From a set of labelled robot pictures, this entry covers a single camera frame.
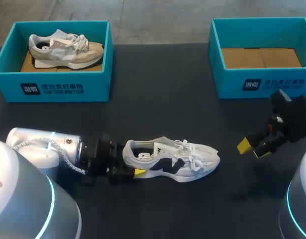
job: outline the glowing blue ring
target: glowing blue ring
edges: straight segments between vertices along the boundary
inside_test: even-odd
[[[290,215],[291,215],[291,218],[292,218],[294,224],[297,226],[297,228],[300,230],[300,232],[306,237],[305,232],[300,228],[299,224],[298,224],[297,221],[294,219],[294,217],[293,217],[293,215],[292,215],[292,212],[291,212],[291,209],[290,209],[290,203],[289,203],[289,190],[290,190],[290,185],[289,185],[288,192],[287,192],[288,209],[289,209],[289,212],[290,212]]]
[[[55,201],[54,188],[53,188],[51,180],[48,177],[47,177],[47,179],[49,180],[49,183],[50,183],[50,186],[51,186],[51,193],[52,193],[51,207],[50,207],[50,211],[49,211],[47,220],[45,220],[45,223],[44,223],[43,227],[41,228],[41,231],[35,237],[35,239],[40,239],[42,237],[43,233],[45,232],[45,230],[47,229],[47,227],[49,225],[49,222],[50,222],[51,217],[52,217],[53,209],[54,209],[54,201]]]

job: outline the shoe sole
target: shoe sole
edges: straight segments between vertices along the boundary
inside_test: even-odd
[[[208,171],[207,174],[201,174],[198,176],[191,176],[191,177],[178,176],[175,174],[171,174],[171,173],[167,173],[167,172],[159,171],[159,170],[158,171],[146,170],[146,172],[143,175],[138,176],[136,178],[145,179],[145,178],[154,178],[158,176],[165,176],[165,177],[172,178],[179,183],[187,183],[187,182],[195,181],[197,179],[207,176],[208,174],[212,173],[216,168],[217,167],[213,168],[211,171]]]
[[[35,59],[34,67],[35,68],[54,68],[54,67],[59,67],[59,66],[65,66],[65,67],[69,67],[73,70],[78,70],[78,69],[87,68],[87,67],[97,63],[98,61],[101,60],[101,58],[102,58],[102,56],[97,58],[97,59],[94,59],[93,61],[89,61],[89,62],[86,62],[86,63],[70,63],[70,62],[63,62],[63,61],[37,60],[37,59]]]

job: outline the shoe insole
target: shoe insole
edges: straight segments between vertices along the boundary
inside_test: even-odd
[[[38,47],[39,49],[42,49],[42,47],[44,46],[47,46],[49,47],[50,46],[50,43],[49,42],[39,42],[36,47]]]
[[[136,158],[141,157],[143,154],[152,156],[154,152],[152,148],[133,148],[132,151]]]

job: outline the cable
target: cable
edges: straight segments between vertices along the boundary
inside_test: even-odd
[[[56,143],[55,141],[53,141],[52,139],[49,139],[49,138],[36,138],[34,140],[31,140],[31,141],[26,141],[26,142],[23,142],[21,144],[18,144],[17,146],[13,147],[14,150],[18,151],[19,149],[21,149],[22,147],[25,147],[25,146],[28,146],[28,145],[39,145],[41,146],[39,143],[35,142],[35,141],[42,141],[42,142],[47,142],[47,143],[51,143],[52,146],[58,150],[61,154],[61,156],[63,157],[64,161],[66,162],[66,164],[71,168],[73,169],[74,171],[78,172],[78,173],[81,173],[83,175],[86,175],[86,172],[84,169],[81,169],[81,168],[78,168],[76,166],[74,166],[68,159],[68,157],[66,156],[64,150],[62,149],[62,147]]]

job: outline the beige sneaker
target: beige sneaker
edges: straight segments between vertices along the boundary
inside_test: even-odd
[[[97,63],[104,54],[102,44],[89,42],[84,35],[66,34],[61,30],[47,37],[31,35],[29,50],[36,68],[87,68]]]

